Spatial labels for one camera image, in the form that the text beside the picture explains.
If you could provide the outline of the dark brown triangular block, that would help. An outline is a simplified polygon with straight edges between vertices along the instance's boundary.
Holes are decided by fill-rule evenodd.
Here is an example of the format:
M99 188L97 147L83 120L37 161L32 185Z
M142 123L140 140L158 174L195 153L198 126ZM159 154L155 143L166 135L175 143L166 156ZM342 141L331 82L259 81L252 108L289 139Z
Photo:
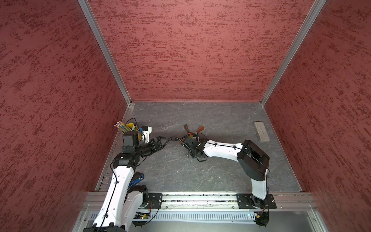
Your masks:
M189 128L188 128L188 125L184 125L184 129L187 131L187 133L189 133Z

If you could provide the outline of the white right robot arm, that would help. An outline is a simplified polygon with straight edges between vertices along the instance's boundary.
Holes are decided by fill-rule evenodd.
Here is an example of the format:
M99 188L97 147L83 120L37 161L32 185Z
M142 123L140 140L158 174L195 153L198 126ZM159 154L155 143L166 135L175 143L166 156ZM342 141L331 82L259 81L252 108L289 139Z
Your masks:
M250 204L254 208L265 207L268 196L266 175L269 172L270 158L254 142L245 140L243 143L228 144L190 136L183 140L182 145L199 162L217 157L239 163L244 173L251 179Z

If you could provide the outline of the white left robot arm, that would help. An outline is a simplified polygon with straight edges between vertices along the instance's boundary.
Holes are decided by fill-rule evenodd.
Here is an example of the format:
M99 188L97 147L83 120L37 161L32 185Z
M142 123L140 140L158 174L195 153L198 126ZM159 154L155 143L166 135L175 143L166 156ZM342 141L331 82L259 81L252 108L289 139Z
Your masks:
M149 204L152 210L154 199L149 197L147 187L131 184L140 158L163 149L159 137L150 139L151 132L151 127L143 126L139 131L123 135L123 150L110 164L113 176L105 200L92 225L84 228L84 232L128 232L140 206Z

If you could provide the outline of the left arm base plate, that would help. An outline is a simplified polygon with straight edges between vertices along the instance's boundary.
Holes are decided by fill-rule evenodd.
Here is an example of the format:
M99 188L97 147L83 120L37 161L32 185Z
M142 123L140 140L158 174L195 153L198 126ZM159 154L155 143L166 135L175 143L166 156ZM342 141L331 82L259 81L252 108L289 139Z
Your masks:
M145 196L140 209L159 209L162 206L162 193L149 193Z

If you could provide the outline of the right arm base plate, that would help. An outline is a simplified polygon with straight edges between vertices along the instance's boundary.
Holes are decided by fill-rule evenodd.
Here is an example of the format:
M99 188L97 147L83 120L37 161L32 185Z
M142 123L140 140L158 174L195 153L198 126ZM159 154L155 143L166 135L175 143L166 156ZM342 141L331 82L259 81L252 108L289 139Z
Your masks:
M268 194L265 200L254 197L251 193L236 194L236 198L239 209L264 210L277 208L272 194Z

